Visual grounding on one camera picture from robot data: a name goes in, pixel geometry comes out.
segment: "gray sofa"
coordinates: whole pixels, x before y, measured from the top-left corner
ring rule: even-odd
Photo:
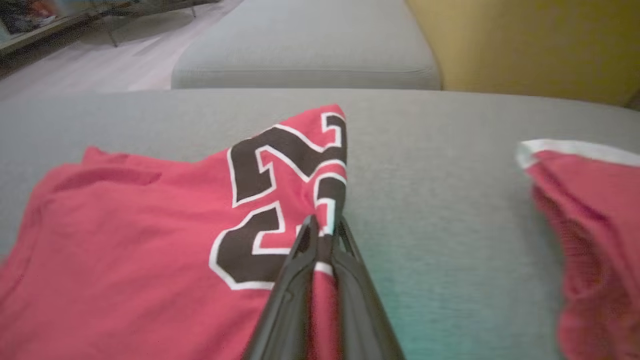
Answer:
[[[347,116],[349,220],[407,359],[560,359],[562,254],[516,144],[640,152],[640,113],[418,90],[209,89],[0,103],[2,251],[33,185],[84,148],[196,161],[300,111]]]
[[[440,89],[403,0],[244,0],[180,56],[172,88]]]

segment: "wooden floor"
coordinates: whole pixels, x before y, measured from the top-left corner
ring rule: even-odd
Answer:
[[[100,22],[78,26],[2,59],[0,101],[77,92],[169,89],[178,57],[242,0],[115,19],[113,47]]]

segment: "shelf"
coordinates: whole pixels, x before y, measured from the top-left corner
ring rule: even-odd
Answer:
[[[89,15],[86,12],[82,12],[78,13],[77,15],[61,17],[60,19],[52,21],[50,24],[42,26],[41,28],[37,28],[28,33],[11,35],[12,37],[9,40],[0,43],[0,56],[10,53],[20,47],[26,46],[36,40],[40,40],[41,38],[49,36],[56,31],[60,31],[88,18]]]

